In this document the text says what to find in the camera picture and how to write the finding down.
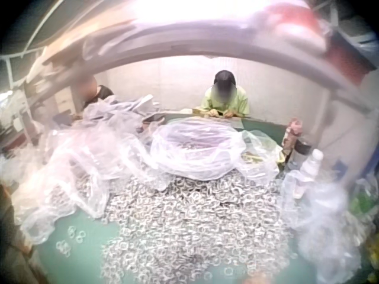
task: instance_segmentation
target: workbench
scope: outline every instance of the workbench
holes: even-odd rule
[[[176,118],[184,118],[188,114],[167,114],[165,121]],[[242,124],[246,130],[261,130],[280,144],[285,126],[275,125],[263,121],[243,119]],[[68,228],[75,226],[77,231],[85,231],[86,237],[82,244],[68,236]],[[82,210],[68,217],[61,218],[55,223],[55,231],[49,239],[36,246],[42,266],[46,270],[47,277],[52,284],[97,284],[104,283],[100,278],[100,267],[102,262],[101,245],[108,240],[118,236],[118,225],[110,223],[102,224],[98,220],[91,219]],[[71,246],[70,256],[66,258],[56,249],[58,241],[66,240]],[[291,240],[290,246],[296,251],[296,241]],[[246,274],[244,267],[235,267],[233,276],[223,274],[223,266],[212,267],[212,283],[232,284],[241,283]],[[123,283],[134,283],[130,273],[126,273]],[[202,279],[196,283],[210,283]],[[290,260],[290,265],[284,269],[274,280],[275,284],[313,284],[316,283],[315,268],[301,256]]]

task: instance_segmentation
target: person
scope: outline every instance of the person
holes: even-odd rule
[[[232,72],[219,71],[213,86],[205,92],[201,110],[211,117],[245,117],[249,115],[249,102],[245,90],[236,85]]]
[[[84,110],[89,104],[97,102],[99,99],[105,99],[113,95],[113,92],[103,85],[97,85],[97,81],[93,75],[80,78],[73,86],[75,93],[83,101]]]

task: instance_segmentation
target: green table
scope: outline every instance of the green table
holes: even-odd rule
[[[167,114],[166,121],[184,118],[190,115]],[[261,130],[280,143],[285,126],[275,125],[262,121],[243,120],[246,130]],[[69,226],[75,226],[77,231],[85,231],[86,238],[82,244],[76,243],[68,236]],[[99,277],[100,265],[102,261],[101,245],[118,236],[118,225],[111,223],[103,225],[99,221],[90,219],[80,209],[71,216],[61,218],[56,222],[56,229],[49,239],[37,246],[40,260],[47,272],[47,277],[52,284],[97,284],[104,283],[104,279]],[[55,245],[58,241],[66,240],[71,246],[71,255],[66,258],[56,250]],[[296,250],[296,242],[291,246]],[[213,273],[212,283],[227,284],[241,283],[244,279],[244,269],[235,269],[233,277],[225,277],[223,269],[214,267],[210,271]],[[133,283],[131,275],[126,274],[124,283]],[[316,283],[316,273],[314,267],[298,257],[291,260],[291,264],[284,269],[275,279],[276,284],[313,284]]]

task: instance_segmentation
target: white bottle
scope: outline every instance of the white bottle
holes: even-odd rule
[[[293,190],[293,198],[300,199],[311,183],[319,174],[321,162],[324,158],[324,154],[314,149],[312,154],[302,164],[300,170],[292,171],[290,174],[296,179],[296,185]]]

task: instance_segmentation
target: green shirt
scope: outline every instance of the green shirt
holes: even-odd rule
[[[237,91],[233,95],[233,98],[225,104],[215,100],[215,98],[212,96],[212,88],[209,88],[205,92],[205,96],[201,102],[200,108],[205,111],[210,111],[214,108],[220,112],[226,112],[227,110],[230,110],[240,115],[249,115],[249,102],[248,97],[246,96],[246,92],[240,86],[237,86],[236,88]]]

